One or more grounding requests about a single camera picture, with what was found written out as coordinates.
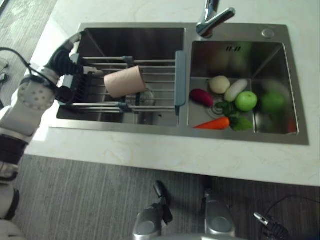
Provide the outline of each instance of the metal rack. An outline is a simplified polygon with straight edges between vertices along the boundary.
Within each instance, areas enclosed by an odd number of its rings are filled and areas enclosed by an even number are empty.
[[[122,98],[112,98],[103,77],[85,79],[75,89],[75,101],[67,107],[82,113],[174,113],[175,59],[134,60],[123,57],[83,57],[86,66],[102,70],[105,75],[139,65],[147,90]]]

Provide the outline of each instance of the white marble countertop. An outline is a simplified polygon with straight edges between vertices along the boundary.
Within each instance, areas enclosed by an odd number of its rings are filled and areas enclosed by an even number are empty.
[[[204,1],[58,0],[31,62],[45,64],[80,23],[197,22]],[[285,145],[48,127],[51,112],[26,153],[77,161],[255,181],[320,186],[319,0],[223,0],[230,23],[287,25],[307,121],[309,145]]]

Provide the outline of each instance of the floor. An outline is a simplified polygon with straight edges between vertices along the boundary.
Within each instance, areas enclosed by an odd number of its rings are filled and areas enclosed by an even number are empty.
[[[55,6],[55,0],[10,0],[0,15],[0,45],[11,47],[29,61]],[[9,52],[10,81],[0,98],[10,103],[25,67]],[[320,188],[253,182],[220,177],[148,170],[98,163],[23,157],[14,185],[21,201],[13,222],[32,240],[131,239],[137,213],[157,200],[152,185],[162,180],[172,194],[173,222],[165,234],[201,233],[203,182],[210,184],[230,207],[239,237],[259,239],[260,224],[253,213],[287,195],[320,201]],[[292,236],[320,232],[320,205],[289,198],[270,214]]]

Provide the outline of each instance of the faucet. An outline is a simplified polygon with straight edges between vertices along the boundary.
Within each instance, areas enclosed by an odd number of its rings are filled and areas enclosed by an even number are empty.
[[[215,27],[236,14],[236,10],[233,7],[229,7],[217,14],[219,1],[220,0],[205,0],[204,11],[200,21],[196,25],[196,32],[203,38],[210,38],[212,36],[212,30]]]

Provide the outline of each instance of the paper cup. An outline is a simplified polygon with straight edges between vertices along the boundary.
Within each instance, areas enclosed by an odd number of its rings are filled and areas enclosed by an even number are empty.
[[[105,75],[104,85],[112,98],[141,93],[147,88],[139,66]]]

